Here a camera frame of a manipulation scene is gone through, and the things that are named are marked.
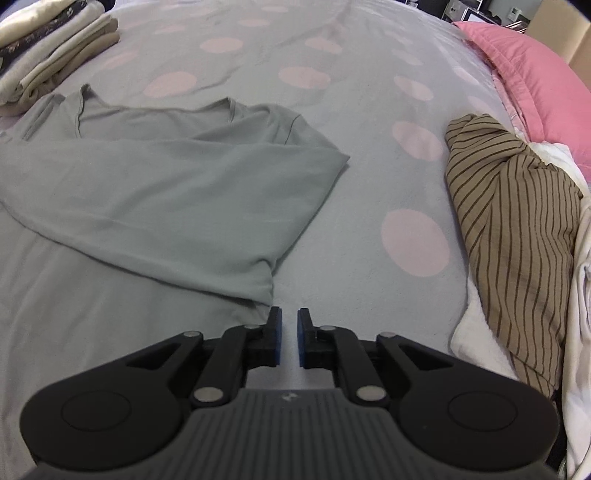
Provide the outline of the grey long-sleeve shirt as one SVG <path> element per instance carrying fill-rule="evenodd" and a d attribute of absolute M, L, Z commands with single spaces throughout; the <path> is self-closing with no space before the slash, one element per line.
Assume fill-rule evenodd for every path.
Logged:
<path fill-rule="evenodd" d="M 1 136 L 1 202 L 36 233 L 174 286 L 270 304 L 348 156 L 276 104 L 40 99 Z"/>

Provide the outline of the white towel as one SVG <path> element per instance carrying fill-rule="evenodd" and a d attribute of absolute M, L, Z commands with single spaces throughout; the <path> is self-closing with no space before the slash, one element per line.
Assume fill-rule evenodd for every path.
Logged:
<path fill-rule="evenodd" d="M 507 378 L 518 379 L 506 348 L 488 325 L 472 274 L 467 278 L 467 306 L 454 330 L 450 348 L 461 360 Z"/>

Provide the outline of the grey pink-dotted bedspread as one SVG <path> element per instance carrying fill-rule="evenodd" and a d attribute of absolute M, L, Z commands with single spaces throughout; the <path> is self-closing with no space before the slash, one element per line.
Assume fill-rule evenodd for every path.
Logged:
<path fill-rule="evenodd" d="M 120 1 L 120 40 L 1 149 L 1 475 L 38 390 L 186 330 L 296 313 L 446 350 L 467 261 L 449 122 L 509 120 L 454 26 L 392 1 Z"/>

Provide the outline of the brown striped garment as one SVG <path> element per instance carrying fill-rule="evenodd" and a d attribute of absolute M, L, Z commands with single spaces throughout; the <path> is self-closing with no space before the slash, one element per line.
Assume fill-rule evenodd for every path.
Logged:
<path fill-rule="evenodd" d="M 519 380 L 559 389 L 583 194 L 489 115 L 451 121 L 445 179 L 492 335 Z"/>

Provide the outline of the beige padded headboard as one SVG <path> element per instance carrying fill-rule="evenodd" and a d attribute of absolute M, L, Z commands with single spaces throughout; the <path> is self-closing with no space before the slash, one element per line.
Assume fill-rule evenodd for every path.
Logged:
<path fill-rule="evenodd" d="M 590 21 L 563 0 L 543 0 L 526 34 L 560 56 L 590 88 Z"/>

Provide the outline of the pink pillow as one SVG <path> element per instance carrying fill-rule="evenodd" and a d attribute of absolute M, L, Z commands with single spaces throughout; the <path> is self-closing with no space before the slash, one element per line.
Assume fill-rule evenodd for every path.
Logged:
<path fill-rule="evenodd" d="M 575 72 L 539 41 L 505 27 L 461 21 L 456 26 L 500 76 L 528 138 L 569 147 L 590 178 L 590 91 Z"/>

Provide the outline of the bedside nightstand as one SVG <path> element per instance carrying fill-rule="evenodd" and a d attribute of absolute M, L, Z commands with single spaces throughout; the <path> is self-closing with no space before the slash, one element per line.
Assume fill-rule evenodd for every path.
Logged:
<path fill-rule="evenodd" d="M 494 15 L 489 10 L 490 1 L 449 0 L 442 15 L 448 22 L 482 21 L 495 23 Z"/>

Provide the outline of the folded clothes stack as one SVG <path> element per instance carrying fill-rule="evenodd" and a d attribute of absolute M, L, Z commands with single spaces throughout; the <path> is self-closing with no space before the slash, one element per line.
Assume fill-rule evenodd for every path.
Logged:
<path fill-rule="evenodd" d="M 1 21 L 1 115 L 18 116 L 120 39 L 108 1 L 37 1 Z"/>

